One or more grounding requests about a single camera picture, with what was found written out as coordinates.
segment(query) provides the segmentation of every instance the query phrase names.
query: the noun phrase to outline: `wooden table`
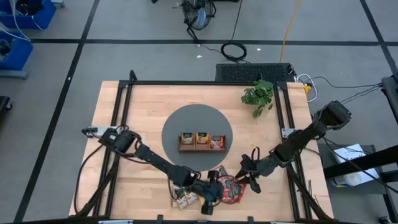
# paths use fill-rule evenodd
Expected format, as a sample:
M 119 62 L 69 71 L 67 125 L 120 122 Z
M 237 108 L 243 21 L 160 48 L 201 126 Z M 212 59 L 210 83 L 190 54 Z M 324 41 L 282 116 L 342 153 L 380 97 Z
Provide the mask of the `wooden table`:
M 117 87 L 118 82 L 102 83 L 93 126 L 109 126 Z M 281 142 L 275 107 L 268 113 L 263 113 L 260 118 L 253 119 L 254 107 L 241 102 L 245 88 L 248 86 L 134 85 L 127 125 L 131 130 L 139 133 L 143 142 L 154 152 L 168 159 L 161 141 L 162 128 L 166 119 L 175 110 L 185 105 L 212 106 L 222 112 L 231 124 L 234 134 L 233 143 L 226 159 L 221 164 L 226 167 L 229 174 L 235 175 L 241 168 L 241 155 L 250 154 L 252 145 L 259 146 L 261 157 L 264 157 L 268 155 L 269 150 Z M 306 128 L 311 123 L 311 117 L 303 85 L 288 83 L 288 88 L 295 126 Z M 280 100 L 285 126 L 288 127 L 282 92 L 280 92 Z M 98 146 L 97 139 L 89 139 L 84 158 Z M 318 150 L 315 141 L 310 142 L 307 147 Z M 98 186 L 103 156 L 104 149 L 86 163 L 81 174 L 78 194 L 79 209 Z M 333 217 L 319 156 L 306 150 L 301 156 L 305 180 L 312 182 L 312 194 L 326 214 Z M 199 203 L 194 203 L 184 210 L 170 207 L 167 177 L 163 172 L 151 165 L 135 164 L 122 159 L 119 165 L 111 218 L 154 220 L 158 214 L 162 214 L 164 220 L 245 221 L 248 216 L 253 216 L 255 221 L 293 221 L 286 171 L 277 167 L 270 176 L 260 177 L 258 183 L 262 189 L 261 194 L 254 193 L 248 186 L 240 203 L 234 205 L 221 203 L 215 208 L 213 215 L 202 215 Z M 100 214 L 104 213 L 106 197 L 107 190 L 103 194 Z M 297 198 L 303 218 L 301 197 L 298 195 Z

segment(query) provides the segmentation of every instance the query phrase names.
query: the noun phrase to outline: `concrete floor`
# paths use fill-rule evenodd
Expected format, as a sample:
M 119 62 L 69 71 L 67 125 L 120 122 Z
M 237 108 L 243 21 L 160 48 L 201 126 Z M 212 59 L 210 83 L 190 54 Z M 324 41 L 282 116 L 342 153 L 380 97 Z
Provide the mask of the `concrete floor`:
M 47 30 L 26 30 L 35 39 L 33 53 L 24 67 L 29 79 L 0 79 L 0 95 L 10 96 L 14 103 L 0 129 L 0 223 L 14 220 L 68 74 L 73 78 L 68 81 L 71 84 L 65 104 L 24 221 L 68 215 L 86 144 L 80 130 L 91 124 L 102 81 L 127 79 L 130 69 L 140 80 L 214 80 L 216 64 L 228 63 L 221 54 L 193 44 L 139 44 L 140 40 L 166 43 L 190 39 L 182 12 L 172 9 L 176 2 L 180 1 L 159 0 L 152 4 L 150 0 L 65 0 L 66 8 L 57 10 Z M 131 40 L 130 44 L 78 45 L 96 3 L 91 27 L 87 26 L 90 29 L 83 40 Z M 398 1 L 366 3 L 382 38 L 388 42 L 384 45 L 398 60 L 398 47 L 393 46 L 398 46 Z M 294 4 L 294 0 L 245 0 L 235 39 L 282 40 Z M 216 6 L 216 17 L 198 32 L 200 39 L 210 43 L 231 38 L 239 4 L 216 2 Z M 313 41 L 286 46 L 284 62 L 293 64 L 297 73 L 324 76 L 335 85 L 373 84 L 392 74 L 360 0 L 303 0 L 288 40 Z M 280 45 L 264 42 L 246 47 L 246 60 L 250 62 L 279 61 Z M 74 58 L 78 63 L 73 72 L 70 66 Z M 334 89 L 320 79 L 315 84 L 319 96 L 310 103 L 312 112 L 331 100 L 342 100 L 360 91 Z M 374 144 L 378 150 L 398 143 L 398 125 L 380 91 L 346 106 L 353 112 L 353 119 L 342 130 L 330 131 L 331 140 Z M 376 223 L 378 217 L 387 215 L 381 195 L 333 194 L 331 202 L 335 217 L 341 221 Z

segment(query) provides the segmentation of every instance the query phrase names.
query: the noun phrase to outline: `small package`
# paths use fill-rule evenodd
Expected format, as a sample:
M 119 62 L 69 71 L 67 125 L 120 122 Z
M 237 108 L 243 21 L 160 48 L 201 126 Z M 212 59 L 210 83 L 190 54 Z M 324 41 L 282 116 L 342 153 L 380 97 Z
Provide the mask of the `small package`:
M 197 144 L 209 144 L 209 135 L 207 133 L 197 133 Z
M 172 198 L 172 207 L 180 209 L 186 208 L 188 205 L 198 201 L 198 195 L 192 192 L 186 192 L 184 189 L 174 186 Z
M 181 144 L 193 144 L 193 134 L 192 133 L 182 133 L 181 136 Z
M 187 192 L 185 196 L 187 197 L 188 204 L 198 201 L 198 195 L 193 192 Z
M 225 136 L 212 136 L 210 141 L 210 149 L 224 149 Z
M 215 167 L 213 168 L 213 170 L 217 170 L 218 172 L 220 172 L 220 177 L 218 178 L 218 180 L 224 185 L 223 202 L 239 203 L 243 197 L 246 184 L 237 184 L 234 181 L 233 177 L 228 175 L 223 165 Z

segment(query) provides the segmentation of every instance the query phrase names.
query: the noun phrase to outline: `potted plant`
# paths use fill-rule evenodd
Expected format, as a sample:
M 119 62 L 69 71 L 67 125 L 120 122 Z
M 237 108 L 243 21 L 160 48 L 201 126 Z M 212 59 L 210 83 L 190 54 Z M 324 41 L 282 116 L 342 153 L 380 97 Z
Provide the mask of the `potted plant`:
M 259 80 L 254 82 L 254 88 L 244 90 L 244 96 L 241 97 L 242 103 L 247 105 L 258 105 L 253 111 L 253 118 L 261 115 L 264 108 L 268 106 L 268 110 L 272 108 L 272 97 L 274 96 L 274 86 L 270 82 Z

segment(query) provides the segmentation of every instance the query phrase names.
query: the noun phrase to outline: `yellow cable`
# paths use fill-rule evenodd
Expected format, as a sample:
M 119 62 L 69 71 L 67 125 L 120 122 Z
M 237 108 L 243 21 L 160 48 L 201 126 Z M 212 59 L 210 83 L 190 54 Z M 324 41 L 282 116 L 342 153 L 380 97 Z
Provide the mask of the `yellow cable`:
M 287 27 L 287 30 L 286 30 L 286 34 L 285 34 L 285 37 L 284 37 L 284 42 L 283 42 L 283 44 L 282 44 L 282 51 L 280 51 L 279 63 L 282 62 L 282 59 L 283 59 L 283 57 L 284 57 L 284 50 L 285 50 L 286 38 L 287 38 L 287 35 L 289 34 L 290 29 L 292 28 L 293 21 L 294 21 L 294 19 L 295 19 L 295 17 L 296 17 L 296 12 L 297 12 L 297 10 L 299 9 L 300 5 L 301 5 L 301 0 L 296 0 L 296 7 L 294 8 L 293 16 L 292 16 L 292 18 L 290 19 L 289 26 Z

